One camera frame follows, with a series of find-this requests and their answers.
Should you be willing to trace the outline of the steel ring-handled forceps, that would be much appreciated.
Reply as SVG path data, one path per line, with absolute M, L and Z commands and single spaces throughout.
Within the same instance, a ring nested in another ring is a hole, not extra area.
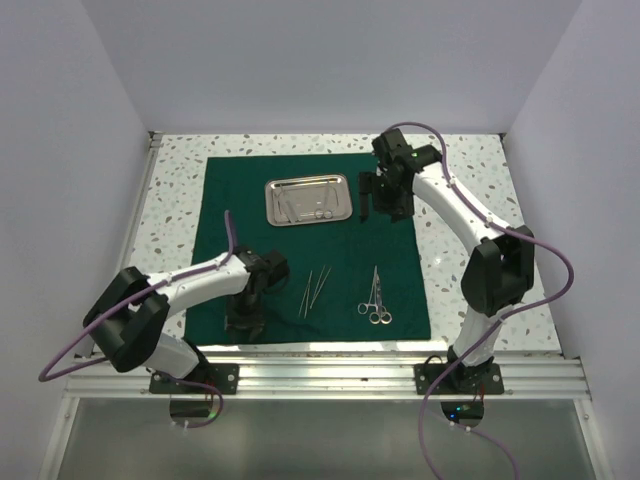
M 381 303 L 378 300 L 379 274 L 378 267 L 374 266 L 368 300 L 358 304 L 357 311 L 360 315 L 368 314 L 369 317 L 380 318 Z

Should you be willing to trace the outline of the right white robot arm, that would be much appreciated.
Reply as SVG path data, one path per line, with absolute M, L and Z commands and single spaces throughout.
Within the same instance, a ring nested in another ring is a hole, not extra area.
M 412 147 L 402 132 L 389 129 L 373 142 L 377 168 L 358 177 L 360 217 L 370 211 L 397 222 L 414 213 L 417 199 L 428 204 L 469 254 L 461 280 L 468 309 L 460 334 L 443 365 L 424 366 L 433 386 L 471 392 L 490 378 L 494 346 L 502 324 L 534 283 L 534 247 L 526 226 L 511 227 L 492 213 L 445 166 L 445 151 Z

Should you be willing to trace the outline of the dark green surgical cloth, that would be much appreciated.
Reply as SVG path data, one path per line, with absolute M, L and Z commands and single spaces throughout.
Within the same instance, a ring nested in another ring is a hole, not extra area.
M 431 337 L 427 299 L 414 222 L 392 223 L 373 212 L 360 222 L 348 220 L 311 226 L 273 227 L 266 218 L 265 185 L 271 180 L 322 174 L 343 174 L 351 197 L 358 197 L 358 174 L 376 165 L 370 154 L 211 157 L 192 261 L 211 260 L 228 246 L 224 213 L 230 211 L 238 244 L 264 255 L 279 251 L 291 273 L 262 298 L 266 325 L 256 344 L 295 342 L 359 342 L 428 340 Z M 310 301 L 321 268 L 331 272 L 312 309 L 298 317 L 310 271 Z M 382 299 L 393 320 L 374 325 L 360 315 L 368 300 L 374 266 L 378 267 Z M 240 345 L 249 333 L 230 343 L 223 326 L 222 298 L 188 309 L 185 336 L 199 346 Z

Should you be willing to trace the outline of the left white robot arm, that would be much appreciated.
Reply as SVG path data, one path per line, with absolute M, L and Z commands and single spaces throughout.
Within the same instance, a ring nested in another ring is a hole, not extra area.
M 288 277 L 287 259 L 273 250 L 259 255 L 236 247 L 173 273 L 121 270 L 83 320 L 83 326 L 119 372 L 144 366 L 185 392 L 213 383 L 213 367 L 192 342 L 163 332 L 170 317 L 222 298 L 223 326 L 256 338 L 266 325 L 262 296 Z

